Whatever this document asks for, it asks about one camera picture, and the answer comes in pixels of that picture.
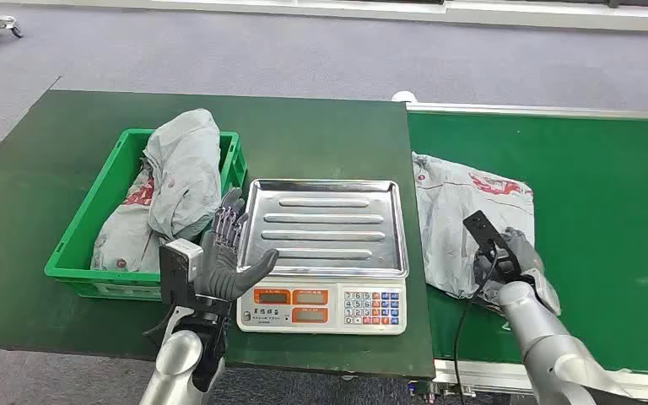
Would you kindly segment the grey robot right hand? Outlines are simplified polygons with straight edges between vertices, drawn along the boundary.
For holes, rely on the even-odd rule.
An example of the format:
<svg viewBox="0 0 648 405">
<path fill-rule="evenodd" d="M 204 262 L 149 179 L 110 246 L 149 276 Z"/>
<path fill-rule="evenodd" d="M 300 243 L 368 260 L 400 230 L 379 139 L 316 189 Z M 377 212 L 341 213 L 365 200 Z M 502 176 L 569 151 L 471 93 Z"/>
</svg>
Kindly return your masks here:
<svg viewBox="0 0 648 405">
<path fill-rule="evenodd" d="M 544 274 L 545 267 L 543 265 L 543 260 L 534 249 L 533 245 L 527 240 L 527 237 L 522 230 L 507 227 L 503 232 L 502 237 L 518 259 L 522 271 L 537 269 L 541 274 Z M 484 284 L 482 290 L 477 293 L 479 299 L 491 304 L 497 303 L 500 288 L 505 284 L 504 279 L 500 276 L 500 270 L 503 266 L 504 263 L 498 261 L 496 272 L 488 278 L 488 281 Z M 483 279 L 490 272 L 490 260 L 481 250 L 476 252 L 472 270 L 475 282 L 478 285 L 483 282 Z"/>
</svg>

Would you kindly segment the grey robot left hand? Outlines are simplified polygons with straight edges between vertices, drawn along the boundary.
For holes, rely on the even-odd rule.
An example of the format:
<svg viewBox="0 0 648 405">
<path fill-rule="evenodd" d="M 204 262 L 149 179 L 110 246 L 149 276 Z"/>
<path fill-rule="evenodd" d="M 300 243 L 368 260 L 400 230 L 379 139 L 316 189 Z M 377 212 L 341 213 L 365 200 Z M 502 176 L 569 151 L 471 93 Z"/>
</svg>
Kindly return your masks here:
<svg viewBox="0 0 648 405">
<path fill-rule="evenodd" d="M 202 272 L 195 278 L 195 292 L 224 301 L 239 299 L 275 267 L 279 251 L 270 249 L 244 271 L 237 270 L 241 231 L 248 221 L 239 187 L 229 190 L 215 211 L 202 240 Z"/>
</svg>

